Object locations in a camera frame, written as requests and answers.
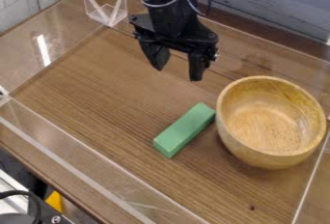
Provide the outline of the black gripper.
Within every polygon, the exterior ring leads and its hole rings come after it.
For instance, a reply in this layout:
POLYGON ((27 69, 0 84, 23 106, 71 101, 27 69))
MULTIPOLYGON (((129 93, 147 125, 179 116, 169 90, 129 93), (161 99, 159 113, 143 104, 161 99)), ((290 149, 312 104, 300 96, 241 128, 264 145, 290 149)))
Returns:
POLYGON ((185 52, 190 54, 190 79, 202 81, 203 72, 217 59, 218 36, 199 20, 198 0, 143 3, 147 13, 134 14, 129 22, 153 67, 165 68, 171 49, 185 52))

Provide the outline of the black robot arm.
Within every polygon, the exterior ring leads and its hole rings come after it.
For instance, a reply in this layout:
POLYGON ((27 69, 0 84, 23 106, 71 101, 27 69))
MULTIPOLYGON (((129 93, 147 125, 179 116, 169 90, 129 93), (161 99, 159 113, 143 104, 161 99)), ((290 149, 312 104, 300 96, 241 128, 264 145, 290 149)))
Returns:
POLYGON ((142 51, 157 70, 170 58, 170 50, 189 55, 190 79, 201 81, 210 63, 217 60, 218 35, 202 24, 198 0, 141 0, 147 14, 133 14, 134 36, 142 51))

